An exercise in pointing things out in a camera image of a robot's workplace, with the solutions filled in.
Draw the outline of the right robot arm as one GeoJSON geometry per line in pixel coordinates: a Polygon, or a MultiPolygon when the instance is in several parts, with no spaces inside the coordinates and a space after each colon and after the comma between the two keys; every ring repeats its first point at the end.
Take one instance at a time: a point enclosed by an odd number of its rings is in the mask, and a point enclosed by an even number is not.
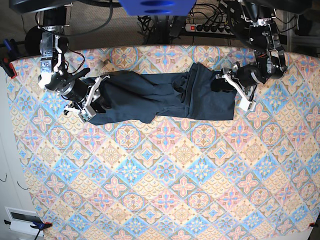
{"type": "Polygon", "coordinates": [[[88,67],[69,72],[69,64],[65,59],[65,53],[69,50],[65,28],[70,8],[70,4],[65,4],[47,9],[42,16],[35,18],[38,28],[43,31],[39,44],[41,59],[38,85],[69,101],[64,107],[64,115],[72,112],[87,122],[96,114],[104,114],[111,108],[100,91],[101,83],[110,76],[86,78],[90,72],[88,67]]]}

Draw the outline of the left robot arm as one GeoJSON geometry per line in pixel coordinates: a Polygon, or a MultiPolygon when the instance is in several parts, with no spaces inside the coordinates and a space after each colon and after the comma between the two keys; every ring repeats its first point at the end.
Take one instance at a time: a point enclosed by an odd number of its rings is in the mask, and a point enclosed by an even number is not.
{"type": "Polygon", "coordinates": [[[215,76],[214,92],[238,92],[253,100],[258,85],[279,79],[287,71],[285,50],[281,44],[276,10],[249,0],[226,1],[226,21],[232,34],[254,51],[255,62],[223,68],[215,76]]]}

